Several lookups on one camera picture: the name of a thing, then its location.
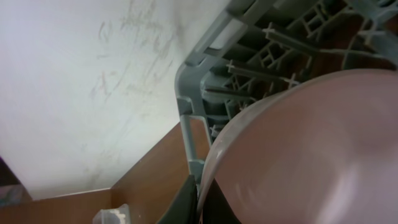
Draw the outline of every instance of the scuffed white surface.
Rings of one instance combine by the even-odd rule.
[[[34,199],[111,187],[178,122],[228,0],[0,1],[0,156]]]

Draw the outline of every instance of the white plastic object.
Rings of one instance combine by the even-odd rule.
[[[131,224],[129,206],[123,204],[119,208],[101,209],[93,218],[93,224]]]

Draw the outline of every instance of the dish rack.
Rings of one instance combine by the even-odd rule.
[[[398,0],[232,0],[175,78],[189,172],[200,185],[190,120],[211,145],[250,104],[337,70],[398,66]]]

